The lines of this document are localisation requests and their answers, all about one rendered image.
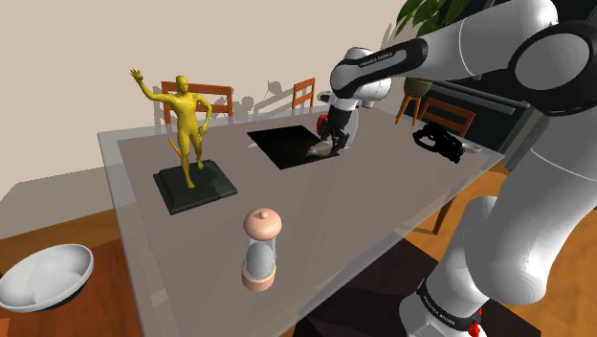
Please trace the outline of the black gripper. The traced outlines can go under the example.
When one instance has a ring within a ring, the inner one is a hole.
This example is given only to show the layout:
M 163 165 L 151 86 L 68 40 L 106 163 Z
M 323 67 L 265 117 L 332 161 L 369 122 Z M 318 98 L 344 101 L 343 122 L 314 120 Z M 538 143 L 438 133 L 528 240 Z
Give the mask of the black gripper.
M 344 127 L 347 125 L 350 116 L 350 110 L 341 110 L 333 105 L 329 107 L 326 128 L 321 130 L 320 138 L 322 141 L 327 141 L 332 136 L 331 155 L 337 155 L 346 146 L 350 134 L 344 130 Z

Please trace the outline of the grey stone-like lump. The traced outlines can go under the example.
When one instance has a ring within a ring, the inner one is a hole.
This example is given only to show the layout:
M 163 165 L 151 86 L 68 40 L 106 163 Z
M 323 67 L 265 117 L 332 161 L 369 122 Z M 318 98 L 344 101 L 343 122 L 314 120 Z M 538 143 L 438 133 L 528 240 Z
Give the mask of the grey stone-like lump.
M 318 142 L 313 146 L 310 146 L 307 149 L 307 156 L 317 156 L 317 157 L 328 157 L 332 155 L 332 148 L 331 144 L 327 142 Z

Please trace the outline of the black flat square mat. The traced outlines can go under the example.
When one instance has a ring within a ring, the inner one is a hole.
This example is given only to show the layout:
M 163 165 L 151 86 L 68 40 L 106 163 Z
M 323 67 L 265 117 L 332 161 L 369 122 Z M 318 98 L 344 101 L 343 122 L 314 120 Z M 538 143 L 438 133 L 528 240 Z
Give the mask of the black flat square mat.
M 279 169 L 306 165 L 329 155 L 309 155 L 308 149 L 320 141 L 303 125 L 250 131 L 249 137 Z

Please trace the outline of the narrow orange wooden chair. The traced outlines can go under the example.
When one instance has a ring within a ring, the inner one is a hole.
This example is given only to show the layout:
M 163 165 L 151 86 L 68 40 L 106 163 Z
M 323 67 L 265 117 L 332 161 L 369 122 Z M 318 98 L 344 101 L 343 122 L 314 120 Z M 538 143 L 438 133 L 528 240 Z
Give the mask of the narrow orange wooden chair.
M 310 78 L 296 83 L 293 86 L 293 97 L 291 107 L 295 109 L 301 104 L 309 101 L 309 106 L 314 105 L 316 79 Z

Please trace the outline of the grey dining table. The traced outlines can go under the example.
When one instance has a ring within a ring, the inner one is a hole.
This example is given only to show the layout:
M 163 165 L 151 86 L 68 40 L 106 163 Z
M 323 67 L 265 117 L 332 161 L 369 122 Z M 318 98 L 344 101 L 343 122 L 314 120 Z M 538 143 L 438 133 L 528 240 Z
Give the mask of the grey dining table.
M 175 129 L 103 131 L 99 145 L 143 337 L 271 337 L 294 325 L 501 159 L 483 148 L 453 163 L 412 138 L 418 125 L 389 113 L 354 114 L 338 156 L 279 169 L 254 143 L 255 130 L 313 129 L 319 108 L 220 118 L 204 155 L 236 194 L 170 214 L 153 176 L 178 165 Z M 276 275 L 249 291 L 241 265 L 245 216 L 281 217 Z

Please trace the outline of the black hand tool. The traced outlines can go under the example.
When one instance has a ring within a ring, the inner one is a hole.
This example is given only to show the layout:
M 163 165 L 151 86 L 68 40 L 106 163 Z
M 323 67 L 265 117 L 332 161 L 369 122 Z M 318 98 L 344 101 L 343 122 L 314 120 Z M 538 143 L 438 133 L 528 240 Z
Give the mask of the black hand tool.
M 440 124 L 429 123 L 412 133 L 414 142 L 420 147 L 440 154 L 451 162 L 458 164 L 465 152 L 479 153 L 480 146 L 462 143 L 446 131 Z

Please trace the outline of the wide orange wooden chair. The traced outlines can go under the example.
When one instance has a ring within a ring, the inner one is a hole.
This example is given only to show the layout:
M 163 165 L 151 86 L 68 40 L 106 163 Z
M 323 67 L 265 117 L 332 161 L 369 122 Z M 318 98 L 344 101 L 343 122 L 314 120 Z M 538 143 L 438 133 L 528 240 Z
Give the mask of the wide orange wooden chair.
M 178 87 L 175 81 L 162 81 L 161 89 L 163 94 L 171 93 L 174 95 L 178 91 Z M 225 114 L 227 117 L 233 117 L 233 99 L 232 99 L 232 88 L 230 86 L 223 85 L 211 85 L 211 84 L 195 84 L 190 83 L 188 90 L 191 93 L 198 93 L 202 95 L 207 101 L 209 101 L 212 108 L 213 114 Z M 168 103 L 163 103 L 164 110 L 164 123 L 171 124 L 172 115 L 171 107 Z M 201 103 L 197 103 L 196 112 L 206 112 L 207 107 Z

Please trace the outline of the pink and grey pepper mill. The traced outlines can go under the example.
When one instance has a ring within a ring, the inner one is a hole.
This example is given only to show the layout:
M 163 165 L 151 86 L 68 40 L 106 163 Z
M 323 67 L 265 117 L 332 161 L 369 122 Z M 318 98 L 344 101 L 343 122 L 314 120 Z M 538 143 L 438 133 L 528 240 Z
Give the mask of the pink and grey pepper mill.
M 242 264 L 242 283 L 252 292 L 266 291 L 275 281 L 281 217 L 269 208 L 255 209 L 246 215 L 243 228 L 250 240 Z

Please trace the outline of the yellow human figure dark base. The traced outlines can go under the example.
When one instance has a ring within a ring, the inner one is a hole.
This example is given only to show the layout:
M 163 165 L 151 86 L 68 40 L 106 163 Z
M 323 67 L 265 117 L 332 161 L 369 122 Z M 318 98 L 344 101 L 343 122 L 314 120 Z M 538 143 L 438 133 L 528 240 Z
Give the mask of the yellow human figure dark base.
M 178 91 L 172 95 L 151 92 L 145 86 L 140 71 L 132 69 L 130 74 L 148 99 L 168 103 L 177 116 L 175 145 L 182 153 L 181 165 L 165 168 L 154 174 L 156 186 L 168 212 L 181 213 L 237 194 L 237 188 L 222 169 L 212 160 L 202 159 L 203 137 L 209 123 L 198 122 L 196 106 L 201 103 L 207 107 L 207 114 L 210 115 L 212 108 L 208 101 L 198 93 L 189 92 L 188 80 L 183 76 L 176 78 Z

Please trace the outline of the potted plant on wooden stand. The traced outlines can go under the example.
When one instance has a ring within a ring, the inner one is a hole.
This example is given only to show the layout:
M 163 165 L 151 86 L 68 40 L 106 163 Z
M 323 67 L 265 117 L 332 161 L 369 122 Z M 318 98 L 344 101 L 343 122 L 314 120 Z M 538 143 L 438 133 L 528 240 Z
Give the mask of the potted plant on wooden stand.
M 396 19 L 394 37 L 404 30 L 410 22 L 413 27 L 419 25 L 416 37 L 435 32 L 451 25 L 466 10 L 471 0 L 407 0 Z M 418 118 L 422 98 L 431 90 L 432 82 L 427 79 L 405 78 L 401 107 L 396 115 L 398 124 L 409 102 L 415 101 L 413 122 Z

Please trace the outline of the black low cabinet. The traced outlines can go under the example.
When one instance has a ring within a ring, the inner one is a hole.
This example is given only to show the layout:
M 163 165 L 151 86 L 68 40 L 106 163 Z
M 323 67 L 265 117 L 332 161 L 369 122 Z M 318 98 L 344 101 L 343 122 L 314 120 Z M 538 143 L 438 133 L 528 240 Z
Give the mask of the black low cabinet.
M 465 138 L 502 154 L 532 113 L 526 101 L 513 101 L 448 81 L 435 81 L 427 99 L 474 112 Z

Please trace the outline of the dark robot stand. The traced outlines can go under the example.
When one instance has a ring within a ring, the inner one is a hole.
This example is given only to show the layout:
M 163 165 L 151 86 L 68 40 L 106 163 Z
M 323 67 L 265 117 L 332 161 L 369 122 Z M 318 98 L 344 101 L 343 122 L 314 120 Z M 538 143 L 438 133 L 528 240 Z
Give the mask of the dark robot stand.
M 399 241 L 300 320 L 293 337 L 407 337 L 399 305 L 436 264 Z

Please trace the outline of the white bowl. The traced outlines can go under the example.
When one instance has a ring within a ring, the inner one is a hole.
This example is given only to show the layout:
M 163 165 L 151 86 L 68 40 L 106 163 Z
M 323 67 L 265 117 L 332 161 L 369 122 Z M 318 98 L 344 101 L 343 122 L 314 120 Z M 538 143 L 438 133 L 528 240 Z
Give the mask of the white bowl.
M 92 251 L 74 243 L 33 253 L 0 277 L 0 307 L 16 313 L 60 307 L 80 293 L 94 263 Z

